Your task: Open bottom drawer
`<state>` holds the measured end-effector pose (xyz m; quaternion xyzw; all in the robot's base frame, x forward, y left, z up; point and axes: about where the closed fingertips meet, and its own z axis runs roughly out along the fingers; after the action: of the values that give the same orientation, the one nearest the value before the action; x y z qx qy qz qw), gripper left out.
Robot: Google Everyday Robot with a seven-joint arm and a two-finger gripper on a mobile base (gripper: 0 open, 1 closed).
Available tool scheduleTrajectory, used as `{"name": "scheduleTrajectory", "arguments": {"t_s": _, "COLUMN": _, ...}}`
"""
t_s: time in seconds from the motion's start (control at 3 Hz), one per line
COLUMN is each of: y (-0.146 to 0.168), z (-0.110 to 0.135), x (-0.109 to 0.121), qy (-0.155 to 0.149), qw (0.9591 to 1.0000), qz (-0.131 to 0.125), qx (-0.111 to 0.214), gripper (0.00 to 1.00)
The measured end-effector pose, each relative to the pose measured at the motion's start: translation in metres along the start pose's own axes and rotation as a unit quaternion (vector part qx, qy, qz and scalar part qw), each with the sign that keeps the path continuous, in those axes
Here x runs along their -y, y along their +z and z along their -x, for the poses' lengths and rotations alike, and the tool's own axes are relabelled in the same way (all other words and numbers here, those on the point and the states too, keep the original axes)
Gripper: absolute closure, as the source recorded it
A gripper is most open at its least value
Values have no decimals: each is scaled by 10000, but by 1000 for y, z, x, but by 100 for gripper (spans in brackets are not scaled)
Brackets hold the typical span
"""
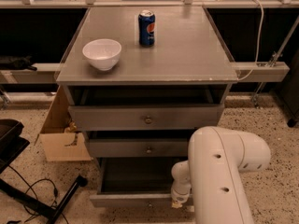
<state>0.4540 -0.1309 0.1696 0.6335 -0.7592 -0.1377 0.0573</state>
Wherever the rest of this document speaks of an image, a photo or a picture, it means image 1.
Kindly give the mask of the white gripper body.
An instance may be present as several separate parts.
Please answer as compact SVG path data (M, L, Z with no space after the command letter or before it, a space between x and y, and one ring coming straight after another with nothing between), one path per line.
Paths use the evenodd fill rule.
M171 175L173 177L171 186L172 203L186 203L192 189L189 162L177 162L172 167Z

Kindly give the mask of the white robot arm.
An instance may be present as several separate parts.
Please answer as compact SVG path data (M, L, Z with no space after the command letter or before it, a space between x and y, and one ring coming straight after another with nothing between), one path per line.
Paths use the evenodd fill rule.
M254 224L239 174L262 171L270 159L269 146L254 133L200 128L189 141L188 159L172 168L172 206L192 198L196 224Z

